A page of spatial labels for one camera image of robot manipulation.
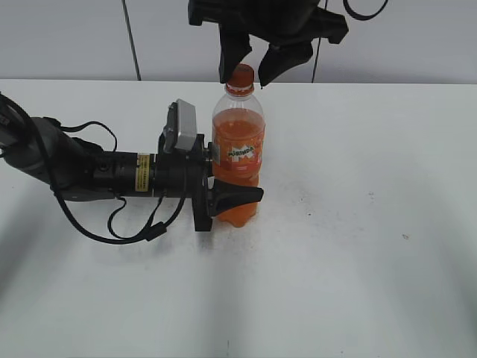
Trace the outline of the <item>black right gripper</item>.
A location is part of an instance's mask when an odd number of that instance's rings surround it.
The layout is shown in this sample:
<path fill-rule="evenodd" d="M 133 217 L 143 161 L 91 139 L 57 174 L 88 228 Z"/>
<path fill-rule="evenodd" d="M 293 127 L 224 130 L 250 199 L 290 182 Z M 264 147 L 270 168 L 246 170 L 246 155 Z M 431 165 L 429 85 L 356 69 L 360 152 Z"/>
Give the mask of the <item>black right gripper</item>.
<path fill-rule="evenodd" d="M 271 43 L 258 69 L 260 86 L 266 87 L 312 58 L 312 43 L 305 41 L 321 37 L 339 44 L 349 31 L 344 16 L 324 10 L 318 1 L 196 0 L 188 3 L 188 12 L 190 25 L 219 25 L 221 84 L 252 51 L 250 35 Z"/>

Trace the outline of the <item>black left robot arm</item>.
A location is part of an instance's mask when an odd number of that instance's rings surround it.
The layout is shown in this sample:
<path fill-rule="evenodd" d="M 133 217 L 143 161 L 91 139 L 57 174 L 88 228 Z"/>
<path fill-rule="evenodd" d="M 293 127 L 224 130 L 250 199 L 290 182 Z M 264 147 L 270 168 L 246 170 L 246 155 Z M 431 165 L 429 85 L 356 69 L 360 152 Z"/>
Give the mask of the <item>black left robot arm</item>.
<path fill-rule="evenodd" d="M 158 152 L 105 151 L 75 137 L 85 127 L 65 127 L 49 117 L 30 117 L 1 97 L 1 157 L 50 186 L 61 201 L 123 201 L 127 197 L 192 201 L 195 230 L 209 231 L 214 217 L 262 200 L 257 186 L 219 179 L 212 185 L 212 147 L 197 132 L 195 107 L 178 99 L 168 107 Z"/>

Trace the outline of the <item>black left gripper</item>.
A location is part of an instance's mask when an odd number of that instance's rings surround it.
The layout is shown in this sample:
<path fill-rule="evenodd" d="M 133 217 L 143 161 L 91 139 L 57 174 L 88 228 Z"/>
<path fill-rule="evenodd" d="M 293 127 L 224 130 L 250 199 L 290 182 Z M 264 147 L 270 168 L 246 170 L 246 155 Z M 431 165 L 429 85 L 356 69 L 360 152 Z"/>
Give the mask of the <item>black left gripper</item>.
<path fill-rule="evenodd" d="M 245 204 L 258 203 L 264 190 L 255 186 L 239 186 L 214 179 L 210 190 L 210 214 L 207 209 L 207 179 L 212 173 L 209 149 L 204 145 L 204 135 L 198 134 L 188 152 L 166 146 L 166 136 L 158 141 L 154 167 L 154 196 L 178 198 L 179 203 L 165 226 L 179 216 L 187 198 L 192 203 L 196 231 L 210 231 L 212 217 Z"/>

